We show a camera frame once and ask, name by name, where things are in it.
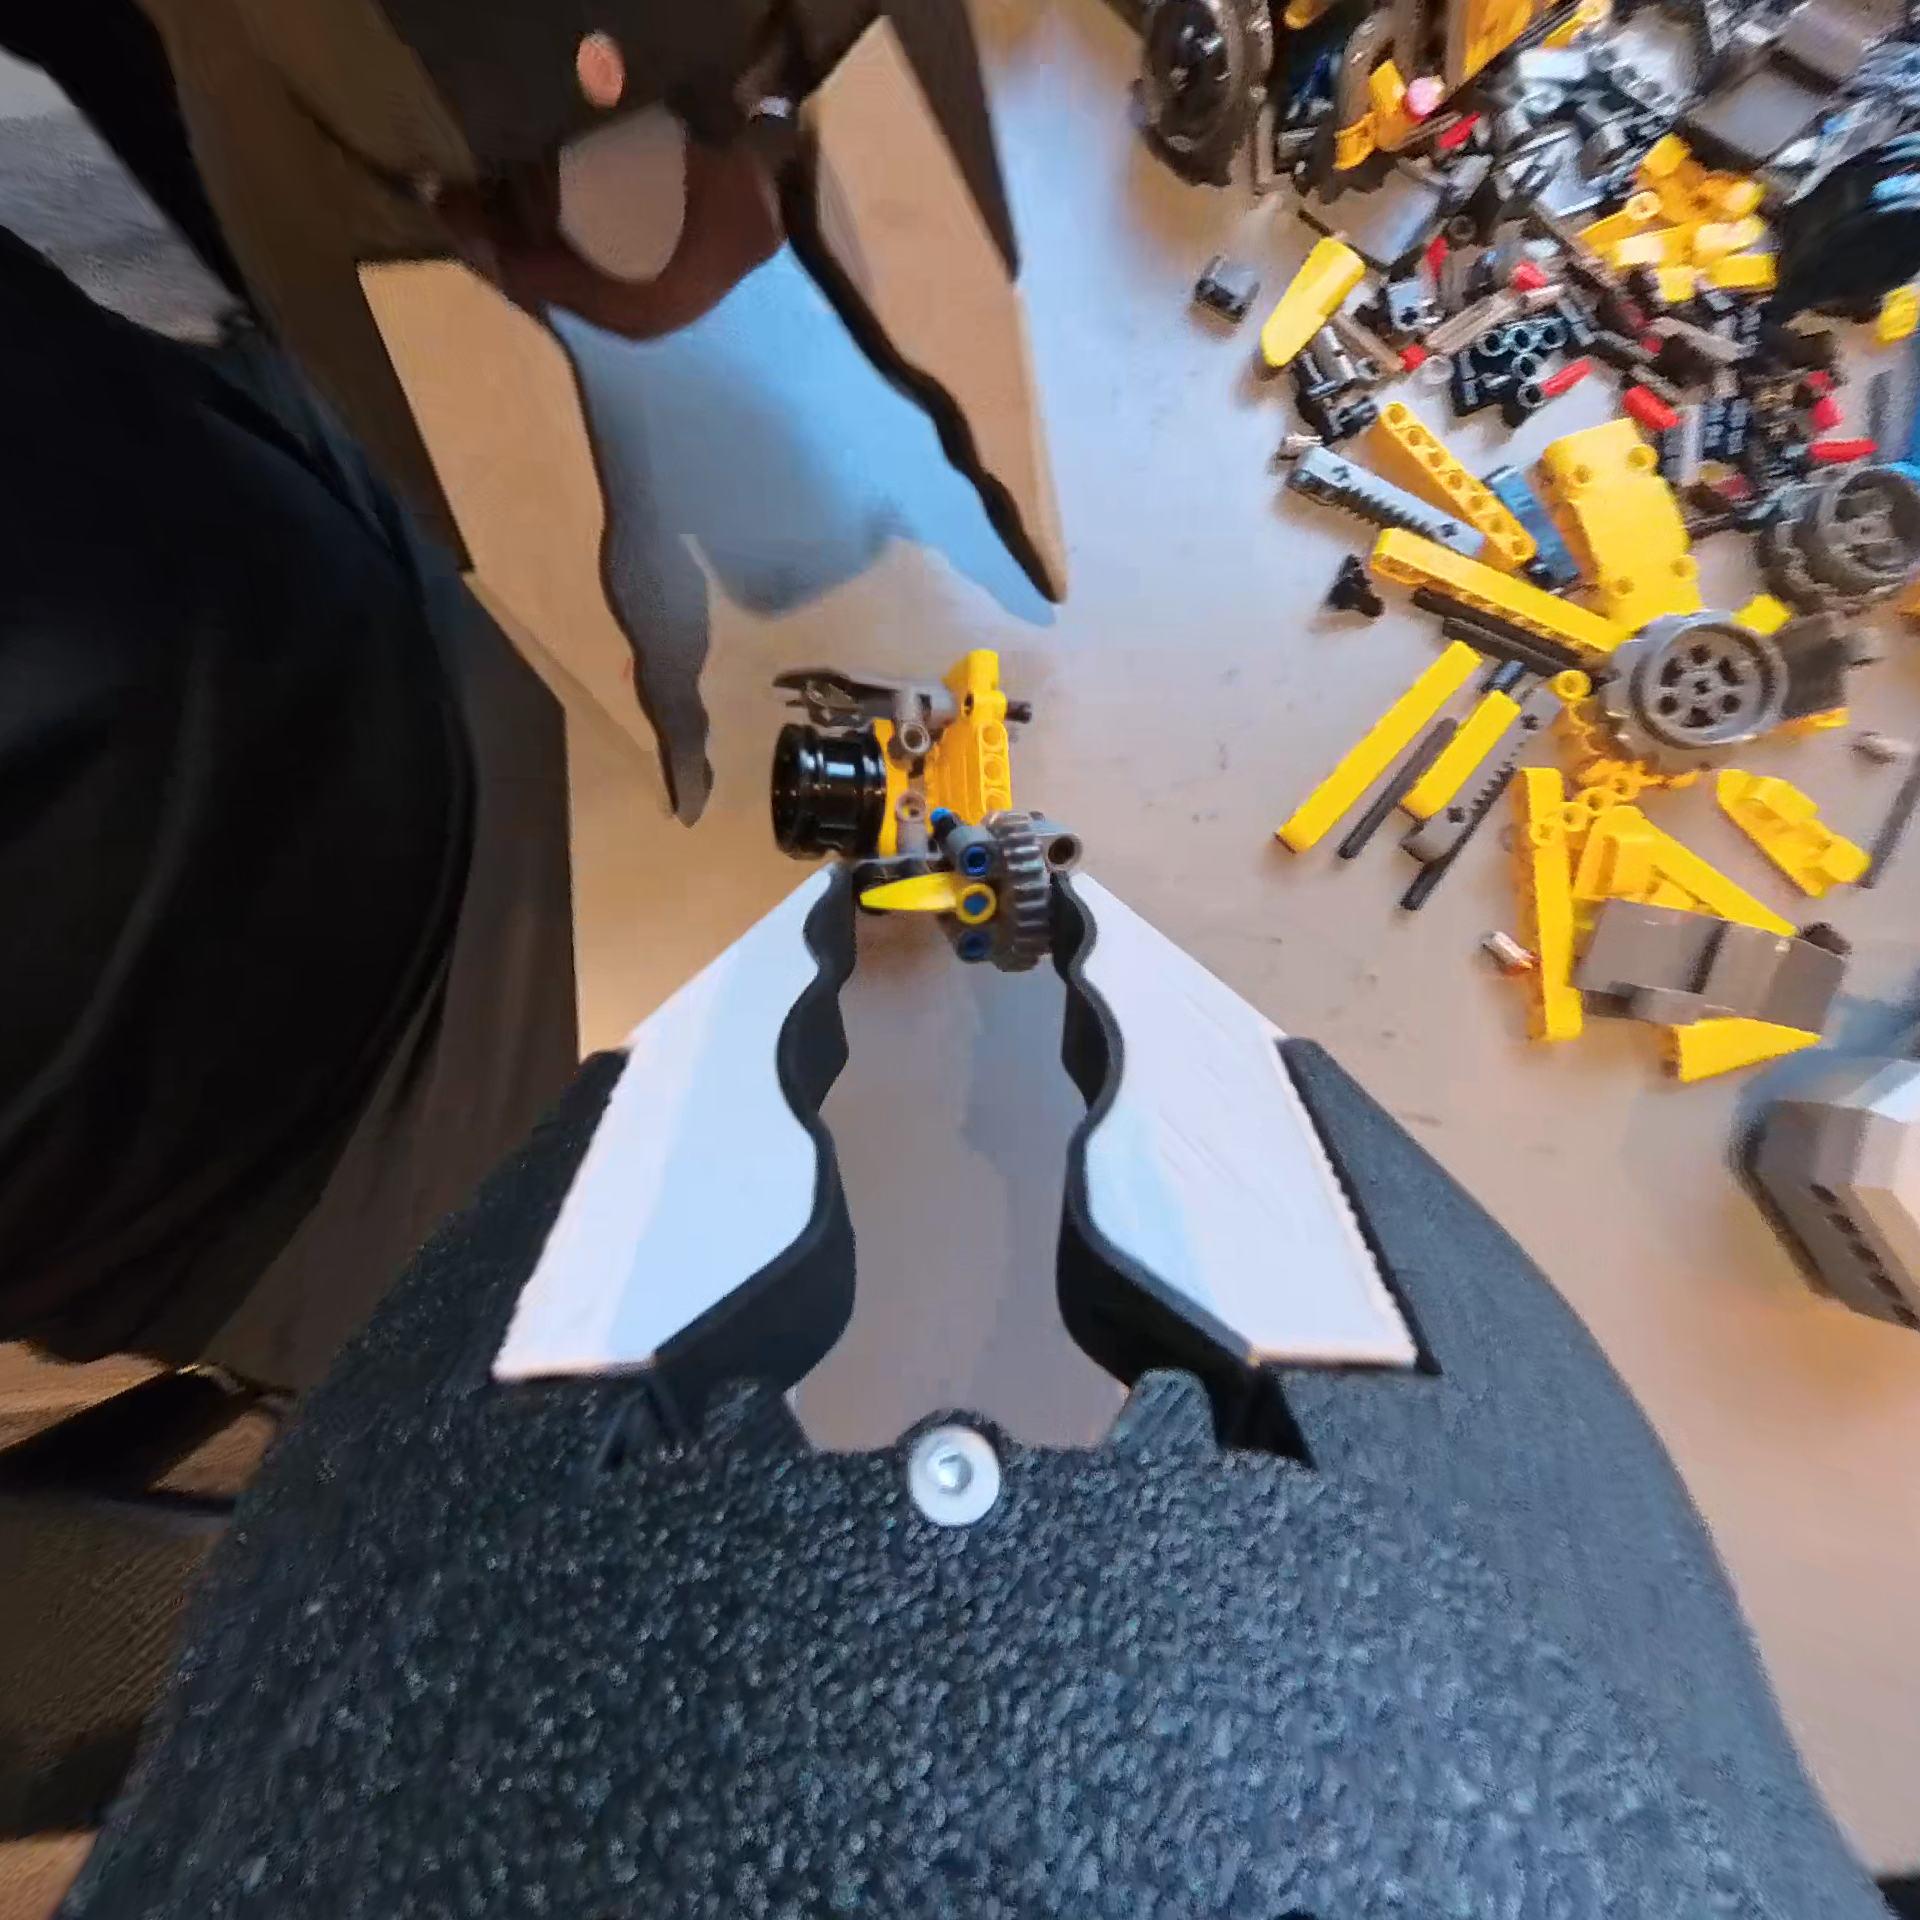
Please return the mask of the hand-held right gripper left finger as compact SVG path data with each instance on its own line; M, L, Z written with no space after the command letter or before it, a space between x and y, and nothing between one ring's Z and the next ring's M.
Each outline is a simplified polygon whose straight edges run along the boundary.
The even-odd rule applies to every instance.
M848 1328L854 1238L825 1124L857 961L821 870L626 1039L490 1363L497 1384L800 1384Z

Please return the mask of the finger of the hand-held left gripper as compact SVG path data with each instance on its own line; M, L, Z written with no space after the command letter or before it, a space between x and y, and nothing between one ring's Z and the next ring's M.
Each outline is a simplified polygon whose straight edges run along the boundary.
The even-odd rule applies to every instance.
M358 288L465 555L465 584L570 714L657 771L672 818L713 794L711 599L682 538L599 448L562 336L450 258Z
M969 8L800 3L781 25L798 86L778 184L787 243L1058 607L1064 529Z

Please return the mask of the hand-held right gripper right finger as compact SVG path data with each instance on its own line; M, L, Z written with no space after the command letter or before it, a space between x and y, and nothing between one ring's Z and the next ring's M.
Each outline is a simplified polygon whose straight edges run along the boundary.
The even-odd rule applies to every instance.
M1088 875L1056 882L1064 1252L1094 1305L1233 1372L1413 1369L1418 1343L1296 1091L1286 1033Z

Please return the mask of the grey toy gear assembly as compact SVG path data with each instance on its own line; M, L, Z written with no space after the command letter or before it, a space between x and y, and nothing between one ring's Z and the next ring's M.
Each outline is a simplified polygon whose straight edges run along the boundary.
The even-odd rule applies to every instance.
M969 967L1023 975L1048 958L1056 882L1075 872L1079 834L1018 808L978 820L937 808L926 830L920 848L851 864L857 908L934 922Z

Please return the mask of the yellow black toy wheel assembly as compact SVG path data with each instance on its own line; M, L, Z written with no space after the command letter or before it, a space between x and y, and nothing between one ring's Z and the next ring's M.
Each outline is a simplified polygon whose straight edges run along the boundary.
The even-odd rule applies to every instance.
M1032 721L1031 703L1000 686L994 652L917 679L793 668L774 691L795 711L770 774L781 852L994 875L991 823L1015 808L1013 745Z

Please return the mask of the grey desk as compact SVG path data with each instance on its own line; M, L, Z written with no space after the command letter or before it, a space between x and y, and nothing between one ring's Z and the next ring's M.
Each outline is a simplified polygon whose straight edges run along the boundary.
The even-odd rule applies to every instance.
M1498 828L1429 906L1382 832L1353 862L1273 830L1429 658L1433 624L1323 610L1358 529L1280 495L1286 391L1255 324L1192 313L1210 254L1266 287L1289 209L1189 187L1128 113L1136 39L1103 6L983 6L1000 170L1069 596L1008 562L920 414L791 257L682 335L569 313L611 478L622 586L709 618L711 800L682 828L655 747L566 715L581 1052L618 1042L803 875L774 851L773 678L910 674L974 646L1034 707L1018 802L1286 1033L1330 1049L1521 1241L1632 1386L1710 1520L1831 1810L1881 1873L1915 1863L1915 1332L1817 1299L1729 1169L1771 1079L1675 1087L1643 1025L1534 1042Z

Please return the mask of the person's dark trousers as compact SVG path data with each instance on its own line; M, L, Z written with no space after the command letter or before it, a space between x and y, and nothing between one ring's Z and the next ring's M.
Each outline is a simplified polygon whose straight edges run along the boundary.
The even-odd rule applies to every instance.
M562 707L439 553L424 559L424 616L472 774L448 961L325 1182L298 1192L305 1212L186 1354L295 1395L325 1379L581 1062Z

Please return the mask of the toy vehicle chassis with wheels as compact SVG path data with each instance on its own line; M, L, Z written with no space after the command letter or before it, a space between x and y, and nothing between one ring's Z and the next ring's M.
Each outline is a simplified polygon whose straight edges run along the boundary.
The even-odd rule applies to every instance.
M1457 154L1480 86L1579 19L1565 3L1141 6L1136 103L1190 182L1337 198Z

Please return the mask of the yellow curved panel brick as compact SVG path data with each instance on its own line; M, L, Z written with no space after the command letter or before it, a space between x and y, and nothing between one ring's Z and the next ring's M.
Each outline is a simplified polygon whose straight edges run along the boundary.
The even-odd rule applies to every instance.
M1321 236L1259 328L1262 372L1274 375L1293 363L1359 288L1366 273L1366 262L1344 239Z

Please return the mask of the grey curved panel piece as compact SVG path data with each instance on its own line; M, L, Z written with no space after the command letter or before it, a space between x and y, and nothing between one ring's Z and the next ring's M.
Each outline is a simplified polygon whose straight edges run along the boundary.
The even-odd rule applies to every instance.
M1821 1033L1854 955L1831 924L1754 929L1655 903L1600 903L1571 985L1615 1017L1731 1017Z

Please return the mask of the pile of small black bricks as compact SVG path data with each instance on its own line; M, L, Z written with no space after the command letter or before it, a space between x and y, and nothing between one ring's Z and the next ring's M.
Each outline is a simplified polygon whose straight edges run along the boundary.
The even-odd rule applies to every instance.
M1262 185L1350 273L1290 375L1304 447L1418 378L1518 432L1590 378L1706 522L1870 463L1915 473L1915 6L1233 6ZM1848 359L1875 339L1861 401Z

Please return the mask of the grey toy battery box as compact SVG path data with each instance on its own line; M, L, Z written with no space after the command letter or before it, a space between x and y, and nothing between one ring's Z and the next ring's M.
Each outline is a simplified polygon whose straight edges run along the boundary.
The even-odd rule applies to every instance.
M1815 1297L1917 1330L1917 1062L1819 1052L1760 1099L1744 1187Z

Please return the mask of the pile of yellow beams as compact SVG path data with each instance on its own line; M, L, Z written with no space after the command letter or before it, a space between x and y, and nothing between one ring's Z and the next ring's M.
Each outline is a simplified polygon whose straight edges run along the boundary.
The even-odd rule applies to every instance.
M1801 614L1771 593L1734 610L1710 608L1696 529L1637 425L1617 419L1552 442L1537 463L1541 490L1521 473L1474 478L1401 404L1381 412L1370 434L1374 465L1344 463L1310 440L1282 456L1290 492L1375 532L1366 555L1344 560L1328 608L1377 618L1382 588L1393 588L1437 623L1441 643L1280 820L1282 851L1333 846L1353 860L1382 828L1401 826L1410 879L1398 911L1410 916L1466 843L1502 826L1519 929L1482 950L1521 983L1527 1031L1542 1046L1579 1040L1597 1017L1634 1022L1571 985L1607 900L1778 934L1808 926L1662 828L1650 812L1659 798L1703 788L1801 903L1875 879L1879 848L1838 832L1801 785L1739 763L1754 747L1848 726L1848 681L1870 658L1864 635L1840 610ZM1698 774L1659 776L1610 740L1600 686L1619 640L1655 618L1706 610L1775 640L1790 674L1784 718ZM1778 1064L1823 1033L1731 1017L1647 1026L1679 1084Z

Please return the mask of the grey toy wheel hub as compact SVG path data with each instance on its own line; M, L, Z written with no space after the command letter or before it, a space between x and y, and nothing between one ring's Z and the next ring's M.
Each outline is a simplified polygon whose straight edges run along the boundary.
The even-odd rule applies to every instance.
M1607 674L1610 740L1659 776L1698 774L1784 721L1779 648L1722 614L1650 620L1617 643Z
M1896 602L1917 575L1917 482L1906 465L1815 473L1760 529L1763 588L1801 614Z

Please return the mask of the black toy tyre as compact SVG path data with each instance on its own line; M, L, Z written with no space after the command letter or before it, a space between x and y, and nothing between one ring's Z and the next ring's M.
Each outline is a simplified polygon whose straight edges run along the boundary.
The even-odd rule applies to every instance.
M1771 219L1775 321L1879 302L1917 274L1917 136L1861 151Z

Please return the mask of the wooden post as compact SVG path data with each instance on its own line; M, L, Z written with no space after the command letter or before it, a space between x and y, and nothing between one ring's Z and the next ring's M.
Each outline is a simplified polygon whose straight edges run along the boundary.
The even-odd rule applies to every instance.
M430 200L474 159L375 3L142 3L227 247L275 332L319 371L384 356L369 262L441 240Z

